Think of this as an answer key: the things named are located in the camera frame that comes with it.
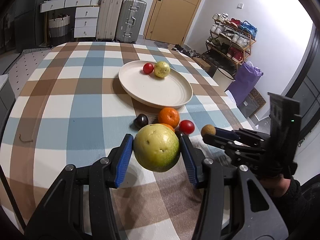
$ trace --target plaid tablecloth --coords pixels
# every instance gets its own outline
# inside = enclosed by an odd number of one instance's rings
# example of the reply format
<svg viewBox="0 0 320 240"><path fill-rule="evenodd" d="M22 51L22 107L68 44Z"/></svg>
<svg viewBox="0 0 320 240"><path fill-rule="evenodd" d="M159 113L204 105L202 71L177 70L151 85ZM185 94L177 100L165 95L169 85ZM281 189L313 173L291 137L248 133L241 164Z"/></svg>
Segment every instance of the plaid tablecloth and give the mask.
<svg viewBox="0 0 320 240"><path fill-rule="evenodd" d="M159 109L132 99L120 85L120 68L133 60L167 61L190 82L194 95L179 109L180 119L194 122L190 138L205 155L226 163L222 150L201 146L204 125L251 128L212 78L179 52L112 42L60 45L25 84L1 143L0 163L26 222L66 164L81 167L108 156L126 133L135 136L132 122L138 114L156 118ZM192 189L182 158L168 172L156 173L142 168L132 155L125 180L112 197L123 239L191 239L201 192ZM5 197L1 204L12 210Z"/></svg>

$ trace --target white plate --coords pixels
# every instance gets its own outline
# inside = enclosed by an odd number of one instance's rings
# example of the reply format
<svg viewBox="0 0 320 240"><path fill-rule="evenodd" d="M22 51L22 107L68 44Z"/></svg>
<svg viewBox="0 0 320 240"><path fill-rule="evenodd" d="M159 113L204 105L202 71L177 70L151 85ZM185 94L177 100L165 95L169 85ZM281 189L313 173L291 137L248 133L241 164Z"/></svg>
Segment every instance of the white plate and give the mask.
<svg viewBox="0 0 320 240"><path fill-rule="evenodd" d="M192 87L184 76L174 69L165 78L156 77L154 71L146 75L142 68L148 62L150 61L128 62L119 71L120 83L132 98L157 108L177 108L191 100Z"/></svg>

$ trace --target orange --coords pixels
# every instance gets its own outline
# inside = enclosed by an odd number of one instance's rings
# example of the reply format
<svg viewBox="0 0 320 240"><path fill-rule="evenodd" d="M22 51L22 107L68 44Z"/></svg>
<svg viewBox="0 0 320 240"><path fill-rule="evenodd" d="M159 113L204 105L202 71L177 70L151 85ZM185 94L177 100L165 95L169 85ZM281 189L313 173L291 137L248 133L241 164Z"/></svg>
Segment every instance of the orange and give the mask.
<svg viewBox="0 0 320 240"><path fill-rule="evenodd" d="M161 124L164 125L164 126L166 126L166 127L168 127L168 128L170 128L173 132L175 132L174 129L173 129L173 127L172 127L171 125L166 124L166 123L161 123Z"/></svg>
<svg viewBox="0 0 320 240"><path fill-rule="evenodd" d="M158 114L159 123L166 123L176 128L180 121L179 113L176 109L165 107Z"/></svg>

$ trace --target white drawer unit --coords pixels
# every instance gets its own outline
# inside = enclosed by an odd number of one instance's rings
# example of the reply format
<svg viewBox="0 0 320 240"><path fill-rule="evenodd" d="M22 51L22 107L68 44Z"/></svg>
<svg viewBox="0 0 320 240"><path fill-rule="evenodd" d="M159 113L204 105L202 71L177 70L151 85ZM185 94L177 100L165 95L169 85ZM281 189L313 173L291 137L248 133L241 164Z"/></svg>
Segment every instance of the white drawer unit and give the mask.
<svg viewBox="0 0 320 240"><path fill-rule="evenodd" d="M97 27L80 27L75 28L75 38L80 37L95 37L96 36Z"/></svg>
<svg viewBox="0 0 320 240"><path fill-rule="evenodd" d="M97 27L98 18L76 18L75 28L79 27Z"/></svg>
<svg viewBox="0 0 320 240"><path fill-rule="evenodd" d="M40 5L40 12L64 8L65 0L51 0Z"/></svg>
<svg viewBox="0 0 320 240"><path fill-rule="evenodd" d="M98 5L99 0L91 0L90 5Z"/></svg>
<svg viewBox="0 0 320 240"><path fill-rule="evenodd" d="M82 17L98 17L100 7L77 7L76 9L76 18Z"/></svg>
<svg viewBox="0 0 320 240"><path fill-rule="evenodd" d="M66 0L64 7L89 6L91 0Z"/></svg>

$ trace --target silver suitcase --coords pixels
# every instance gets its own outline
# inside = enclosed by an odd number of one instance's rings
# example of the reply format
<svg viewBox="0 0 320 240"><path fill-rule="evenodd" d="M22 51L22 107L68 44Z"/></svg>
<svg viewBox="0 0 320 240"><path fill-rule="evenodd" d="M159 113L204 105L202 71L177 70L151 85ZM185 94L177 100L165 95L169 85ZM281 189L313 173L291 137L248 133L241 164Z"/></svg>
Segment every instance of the silver suitcase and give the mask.
<svg viewBox="0 0 320 240"><path fill-rule="evenodd" d="M96 38L101 40L113 40L121 9L122 0L101 0Z"/></svg>
<svg viewBox="0 0 320 240"><path fill-rule="evenodd" d="M124 0L119 15L116 41L132 43L138 39L147 3L141 0Z"/></svg>

